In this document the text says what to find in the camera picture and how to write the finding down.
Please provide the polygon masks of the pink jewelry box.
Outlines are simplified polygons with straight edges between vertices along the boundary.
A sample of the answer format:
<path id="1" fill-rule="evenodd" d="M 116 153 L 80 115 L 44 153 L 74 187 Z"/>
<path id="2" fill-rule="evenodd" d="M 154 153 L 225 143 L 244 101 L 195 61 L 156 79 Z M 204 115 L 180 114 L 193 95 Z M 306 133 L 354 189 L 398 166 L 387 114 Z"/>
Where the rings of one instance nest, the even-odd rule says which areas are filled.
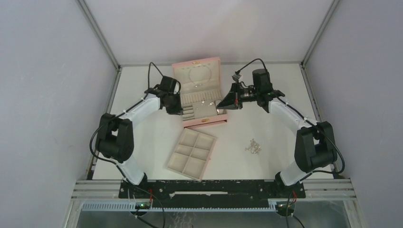
<path id="1" fill-rule="evenodd" d="M 226 111 L 216 111 L 216 105 L 223 99 L 219 57 L 175 63 L 172 68 L 173 77 L 182 86 L 182 124 L 185 128 L 224 124 L 228 121 Z"/>

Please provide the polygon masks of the beige six-compartment tray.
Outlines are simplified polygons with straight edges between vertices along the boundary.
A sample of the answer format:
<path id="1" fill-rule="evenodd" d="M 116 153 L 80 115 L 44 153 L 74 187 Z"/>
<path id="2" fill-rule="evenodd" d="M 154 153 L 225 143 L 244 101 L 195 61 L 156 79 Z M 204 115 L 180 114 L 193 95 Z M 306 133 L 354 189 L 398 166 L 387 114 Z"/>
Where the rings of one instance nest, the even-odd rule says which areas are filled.
<path id="1" fill-rule="evenodd" d="M 203 179 L 217 138 L 184 128 L 166 168 L 196 181 Z"/>

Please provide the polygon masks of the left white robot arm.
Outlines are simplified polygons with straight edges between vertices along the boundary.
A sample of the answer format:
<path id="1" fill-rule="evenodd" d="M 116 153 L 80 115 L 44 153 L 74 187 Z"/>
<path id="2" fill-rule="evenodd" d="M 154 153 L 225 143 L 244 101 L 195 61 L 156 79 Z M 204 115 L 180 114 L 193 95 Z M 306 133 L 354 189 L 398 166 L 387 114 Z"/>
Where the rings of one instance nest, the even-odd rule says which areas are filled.
<path id="1" fill-rule="evenodd" d="M 98 160 L 113 164 L 123 178 L 131 183 L 130 192 L 137 198 L 147 195 L 146 176 L 137 165 L 133 152 L 134 129 L 152 113 L 165 109 L 167 114 L 182 115 L 181 83 L 163 76 L 160 83 L 145 90 L 143 97 L 120 114 L 105 113 L 90 138 L 89 149 Z"/>

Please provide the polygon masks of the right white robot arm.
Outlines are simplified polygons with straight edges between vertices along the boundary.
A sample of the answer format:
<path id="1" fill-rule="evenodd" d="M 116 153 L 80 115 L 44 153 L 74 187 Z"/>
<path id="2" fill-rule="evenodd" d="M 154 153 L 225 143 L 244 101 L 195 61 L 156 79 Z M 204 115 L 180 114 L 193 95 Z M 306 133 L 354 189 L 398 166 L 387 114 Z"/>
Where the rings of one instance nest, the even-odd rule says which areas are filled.
<path id="1" fill-rule="evenodd" d="M 256 69 L 252 72 L 253 84 L 245 86 L 240 71 L 233 75 L 228 94 L 217 105 L 219 109 L 238 110 L 245 102 L 256 102 L 267 113 L 278 118 L 296 137 L 294 161 L 275 176 L 275 193 L 282 198 L 294 190 L 293 185 L 314 172 L 336 162 L 337 149 L 333 128 L 328 122 L 303 115 L 285 98 L 285 94 L 275 90 L 268 70 Z"/>

